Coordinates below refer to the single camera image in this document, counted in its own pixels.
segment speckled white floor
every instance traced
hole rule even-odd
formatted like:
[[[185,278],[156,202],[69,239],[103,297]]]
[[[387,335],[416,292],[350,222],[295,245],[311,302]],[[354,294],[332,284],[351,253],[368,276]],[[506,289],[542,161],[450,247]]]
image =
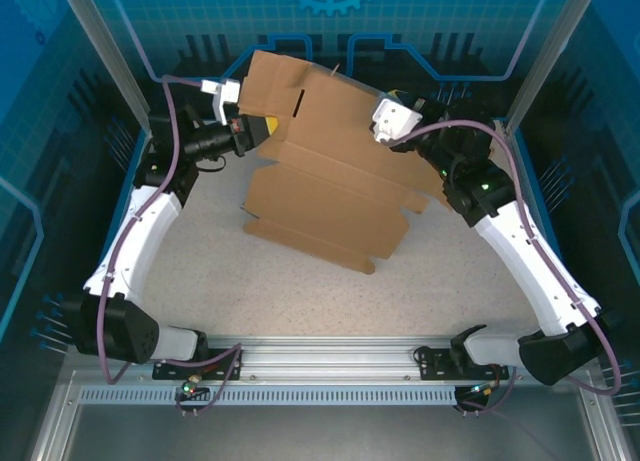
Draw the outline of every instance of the speckled white floor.
[[[451,335],[536,321],[498,256],[436,201],[367,276],[242,231],[250,153],[201,174],[149,274],[145,310],[210,335]]]

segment cardboard box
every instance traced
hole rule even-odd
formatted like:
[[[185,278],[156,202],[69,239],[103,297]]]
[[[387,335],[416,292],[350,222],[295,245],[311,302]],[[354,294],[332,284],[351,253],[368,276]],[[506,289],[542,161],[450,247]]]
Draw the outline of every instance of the cardboard box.
[[[369,126],[380,93],[307,61],[256,51],[242,84],[242,113],[274,116],[259,148],[277,164],[255,171],[247,233],[372,274],[422,213],[428,194],[446,205],[442,180],[417,154],[393,153]]]

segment flattened cardboard box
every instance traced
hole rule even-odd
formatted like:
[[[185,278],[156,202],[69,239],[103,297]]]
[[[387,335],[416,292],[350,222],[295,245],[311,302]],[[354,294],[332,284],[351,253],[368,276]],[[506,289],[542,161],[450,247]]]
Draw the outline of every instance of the flattened cardboard box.
[[[438,173],[416,154],[393,153],[369,131],[379,92],[299,59],[256,51],[242,113],[274,116],[245,209],[247,233],[363,273],[388,259],[427,193],[446,205]]]

